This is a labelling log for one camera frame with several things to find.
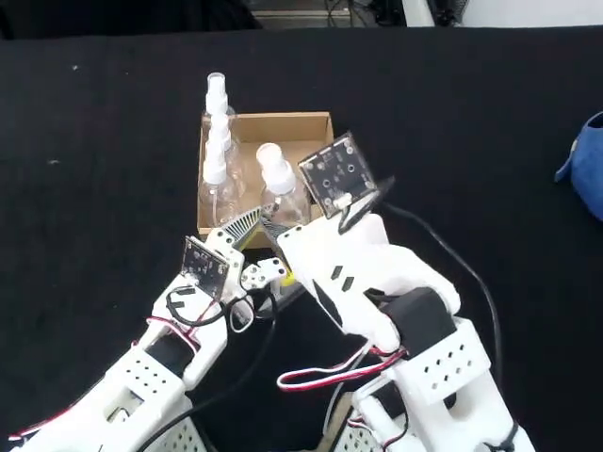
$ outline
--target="clear plastic bottle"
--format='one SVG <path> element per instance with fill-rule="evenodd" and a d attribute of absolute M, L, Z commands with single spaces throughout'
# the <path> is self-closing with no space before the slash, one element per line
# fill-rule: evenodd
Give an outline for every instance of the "clear plastic bottle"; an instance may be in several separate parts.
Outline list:
<path fill-rule="evenodd" d="M 281 148 L 274 143 L 259 147 L 257 161 L 262 167 L 266 187 L 262 191 L 262 206 L 270 212 L 270 221 L 291 228 L 310 221 L 310 198 Z"/>
<path fill-rule="evenodd" d="M 245 193 L 246 188 L 245 168 L 238 153 L 238 142 L 233 138 L 228 123 L 228 117 L 225 114 L 216 113 L 212 115 L 208 140 L 219 143 L 222 147 L 226 160 L 226 170 L 235 181 L 238 197 L 240 198 Z"/>
<path fill-rule="evenodd" d="M 236 112 L 228 105 L 228 94 L 226 93 L 226 77 L 223 73 L 211 73 L 207 76 L 207 93 L 205 94 L 204 130 L 209 129 L 211 117 L 214 115 L 226 115 L 229 120 L 229 128 L 233 127 L 236 120 Z"/>
<path fill-rule="evenodd" d="M 235 218 L 239 212 L 236 184 L 226 171 L 224 150 L 219 142 L 205 144 L 203 181 L 199 189 L 201 215 L 215 228 Z"/>

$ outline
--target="black tabletop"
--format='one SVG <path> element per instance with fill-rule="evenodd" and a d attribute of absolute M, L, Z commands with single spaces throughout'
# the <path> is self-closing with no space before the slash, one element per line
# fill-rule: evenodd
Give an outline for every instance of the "black tabletop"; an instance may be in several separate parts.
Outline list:
<path fill-rule="evenodd" d="M 219 70 L 241 112 L 329 110 L 337 134 L 350 129 L 375 173 L 397 177 L 390 201 L 490 285 L 505 398 L 537 448 L 594 443 L 603 226 L 552 176 L 603 107 L 601 40 L 576 28 L 0 43 L 0 429 L 69 405 L 143 331 L 195 232 L 205 76 Z M 383 215 L 392 242 L 457 285 L 491 351 L 475 282 Z M 234 338 L 193 399 L 233 381 L 265 332 Z M 274 379 L 356 344 L 300 300 L 248 388 L 198 420 L 224 452 L 310 447 L 330 390 L 284 395 Z"/>

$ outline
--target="bottle cap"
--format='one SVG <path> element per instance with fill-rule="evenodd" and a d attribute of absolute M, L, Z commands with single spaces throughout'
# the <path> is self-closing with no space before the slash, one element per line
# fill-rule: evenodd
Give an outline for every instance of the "bottle cap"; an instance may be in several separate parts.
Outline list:
<path fill-rule="evenodd" d="M 209 128 L 208 140 L 220 143 L 220 146 L 227 152 L 232 145 L 232 137 L 228 128 L 228 115 L 216 113 L 211 115 L 211 126 Z"/>
<path fill-rule="evenodd" d="M 295 188 L 297 178 L 279 145 L 265 143 L 258 148 L 255 156 L 262 167 L 262 178 L 269 191 L 275 195 L 285 195 Z"/>
<path fill-rule="evenodd" d="M 226 94 L 226 77 L 223 73 L 211 73 L 207 76 L 207 94 L 205 94 L 205 111 L 213 116 L 228 111 L 228 94 Z"/>
<path fill-rule="evenodd" d="M 220 142 L 209 139 L 205 143 L 204 181 L 219 185 L 226 180 L 226 161 Z"/>

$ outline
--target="blue object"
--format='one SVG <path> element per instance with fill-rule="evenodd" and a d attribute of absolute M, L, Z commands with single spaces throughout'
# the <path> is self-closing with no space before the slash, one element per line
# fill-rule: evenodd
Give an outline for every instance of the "blue object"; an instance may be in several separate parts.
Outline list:
<path fill-rule="evenodd" d="M 569 158 L 555 173 L 555 182 L 570 170 L 574 189 L 591 213 L 603 221 L 603 111 L 584 123 Z"/>

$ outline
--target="cardboard box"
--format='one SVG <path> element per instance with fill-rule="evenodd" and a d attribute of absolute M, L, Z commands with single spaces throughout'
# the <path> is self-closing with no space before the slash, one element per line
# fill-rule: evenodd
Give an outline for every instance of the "cardboard box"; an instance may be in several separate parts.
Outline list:
<path fill-rule="evenodd" d="M 202 124 L 201 148 L 199 155 L 199 186 L 203 177 L 203 161 L 207 124 Z M 241 213 L 260 203 L 260 194 L 264 187 L 261 171 L 255 152 L 264 143 L 276 143 L 283 149 L 285 158 L 297 171 L 297 164 L 307 155 L 334 141 L 331 115 L 328 112 L 300 113 L 257 113 L 238 115 L 233 133 L 240 141 L 240 158 L 245 166 L 248 178 L 246 193 L 241 200 Z M 312 217 L 321 215 L 317 206 L 312 206 Z M 201 215 L 200 198 L 197 197 L 197 229 L 203 238 L 209 234 Z M 263 234 L 257 234 L 247 248 L 268 248 L 270 243 Z"/>

